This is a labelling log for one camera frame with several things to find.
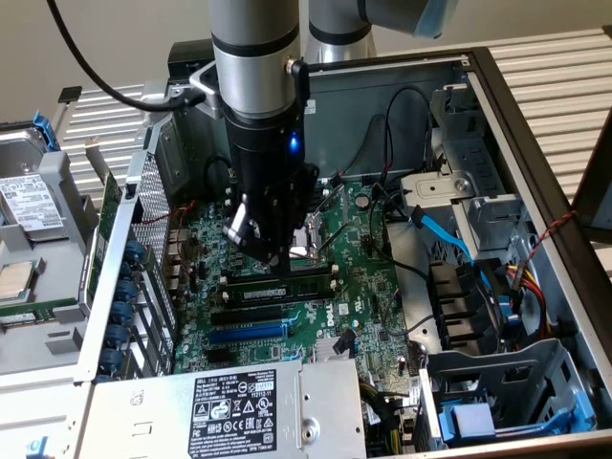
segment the barcode sticker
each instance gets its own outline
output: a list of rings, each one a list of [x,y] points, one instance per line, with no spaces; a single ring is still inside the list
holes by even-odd
[[[0,192],[11,209],[14,221],[24,231],[63,227],[47,184],[39,175],[0,179]]]

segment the green circuit board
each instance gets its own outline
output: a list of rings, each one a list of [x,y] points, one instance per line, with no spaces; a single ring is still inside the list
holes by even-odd
[[[369,211],[358,209],[357,196],[371,196],[369,186],[351,183],[343,193],[332,198],[327,210],[321,213],[323,240],[335,233],[346,221],[348,225],[327,249],[319,253],[318,260],[299,260],[301,268],[327,266],[333,262],[339,266],[339,289],[331,299],[297,302],[283,305],[283,316],[295,319],[289,336],[279,339],[259,339],[210,345],[208,334],[215,329],[210,315],[227,310],[219,293],[219,281],[223,273],[248,275],[264,273],[266,267],[243,257],[222,236],[224,216],[219,205],[208,205],[191,214],[184,228],[195,236],[193,248],[188,250],[188,263],[197,266],[206,263],[205,278],[197,280],[195,293],[189,290],[189,282],[182,278],[177,289],[177,307],[182,325],[177,345],[175,373],[209,370],[219,367],[258,364],[273,361],[316,361],[322,350],[331,345],[347,328],[357,334],[356,365],[360,377],[374,383],[380,390],[405,392],[408,368],[398,369],[398,358],[409,361],[405,338],[390,337],[383,329],[381,319],[389,330],[405,328],[402,308],[393,300],[398,289],[395,267],[375,252],[369,253],[361,243],[368,235]],[[374,212],[374,221],[380,222],[380,209]],[[374,238],[381,241],[375,229]],[[226,348],[231,361],[212,363],[207,350]]]

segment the robotic arm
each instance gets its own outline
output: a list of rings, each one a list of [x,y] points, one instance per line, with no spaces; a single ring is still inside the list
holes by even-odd
[[[321,44],[350,46],[376,23],[436,36],[455,2],[311,0],[311,34]],[[310,87],[300,59],[298,0],[210,0],[209,9],[241,193],[224,233],[240,251],[282,275],[290,270],[294,230],[304,224],[318,177],[318,168],[304,161]]]

